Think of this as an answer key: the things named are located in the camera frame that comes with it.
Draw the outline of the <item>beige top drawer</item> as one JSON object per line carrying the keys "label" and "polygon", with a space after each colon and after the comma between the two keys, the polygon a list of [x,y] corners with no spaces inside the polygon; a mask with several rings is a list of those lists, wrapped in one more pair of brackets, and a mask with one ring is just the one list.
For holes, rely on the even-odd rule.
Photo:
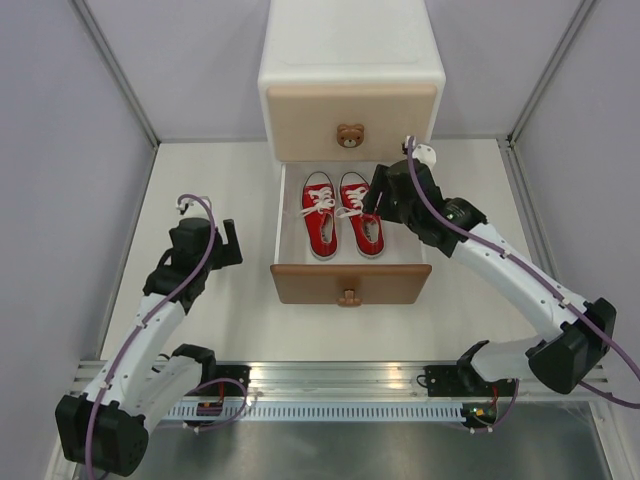
{"label": "beige top drawer", "polygon": [[[431,83],[271,86],[266,106],[274,156],[283,162],[392,159],[406,136],[427,136],[437,93]],[[364,142],[339,146],[340,124],[362,124]]]}

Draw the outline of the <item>red sneaker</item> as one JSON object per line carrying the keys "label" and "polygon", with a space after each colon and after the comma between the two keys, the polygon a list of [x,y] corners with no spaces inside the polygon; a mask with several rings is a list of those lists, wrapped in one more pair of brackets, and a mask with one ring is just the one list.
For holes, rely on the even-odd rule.
{"label": "red sneaker", "polygon": [[304,220],[312,254],[319,260],[329,260],[337,252],[335,226],[336,194],[329,176],[320,171],[311,173],[301,192],[299,216]]}
{"label": "red sneaker", "polygon": [[367,258],[376,258],[382,254],[385,243],[381,219],[364,212],[364,200],[369,190],[370,185],[362,175],[345,173],[339,184],[340,207],[336,216],[349,220],[359,253]]}

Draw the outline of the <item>bear knob bottom drawer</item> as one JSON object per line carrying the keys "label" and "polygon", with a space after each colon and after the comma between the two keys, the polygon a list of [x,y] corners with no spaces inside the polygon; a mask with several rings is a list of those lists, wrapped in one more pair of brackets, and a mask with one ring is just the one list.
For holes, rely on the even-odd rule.
{"label": "bear knob bottom drawer", "polygon": [[344,308],[355,308],[362,305],[362,299],[354,289],[345,289],[342,295],[336,299],[336,304]]}

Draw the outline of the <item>brown bottom drawer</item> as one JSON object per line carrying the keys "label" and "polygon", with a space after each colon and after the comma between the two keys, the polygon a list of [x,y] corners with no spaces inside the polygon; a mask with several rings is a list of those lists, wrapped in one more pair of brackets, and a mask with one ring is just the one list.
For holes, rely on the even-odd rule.
{"label": "brown bottom drawer", "polygon": [[349,220],[338,218],[336,254],[326,261],[312,254],[299,211],[303,184],[316,171],[329,176],[335,194],[339,195],[340,180],[345,173],[359,173],[370,183],[375,164],[302,162],[282,166],[275,254],[270,267],[280,301],[337,305],[336,299],[345,289],[354,289],[362,305],[415,303],[432,266],[419,241],[401,225],[384,222],[384,250],[376,258],[367,258],[356,248]]}

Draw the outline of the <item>brown bear knob top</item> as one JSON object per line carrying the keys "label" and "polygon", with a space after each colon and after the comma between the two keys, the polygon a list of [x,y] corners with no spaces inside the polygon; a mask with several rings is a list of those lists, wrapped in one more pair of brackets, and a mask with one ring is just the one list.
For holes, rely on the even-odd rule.
{"label": "brown bear knob top", "polygon": [[336,129],[336,141],[346,149],[359,147],[365,139],[365,127],[362,124],[340,124]]}

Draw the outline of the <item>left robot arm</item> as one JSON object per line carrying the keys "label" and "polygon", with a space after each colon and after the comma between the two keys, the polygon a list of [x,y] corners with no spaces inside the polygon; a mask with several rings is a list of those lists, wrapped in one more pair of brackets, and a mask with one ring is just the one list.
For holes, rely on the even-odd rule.
{"label": "left robot arm", "polygon": [[213,227],[183,219],[169,232],[171,246],[147,277],[132,326],[116,354],[78,395],[55,409],[66,460],[127,477],[141,463],[151,434],[184,396],[212,393],[218,384],[213,350],[182,344],[152,370],[168,338],[203,293],[214,270],[243,258],[235,223]]}

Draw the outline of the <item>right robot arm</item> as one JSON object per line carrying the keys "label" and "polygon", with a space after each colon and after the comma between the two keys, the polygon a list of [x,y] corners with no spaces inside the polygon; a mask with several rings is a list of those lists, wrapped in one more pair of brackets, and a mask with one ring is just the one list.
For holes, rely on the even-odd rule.
{"label": "right robot arm", "polygon": [[462,198],[443,198],[430,169],[412,163],[376,166],[364,210],[405,225],[420,241],[466,266],[507,299],[534,328],[531,338],[479,341],[458,360],[459,388],[478,395],[492,382],[535,378],[569,394],[608,352],[616,310],[605,299],[589,302],[565,289],[515,251]]}

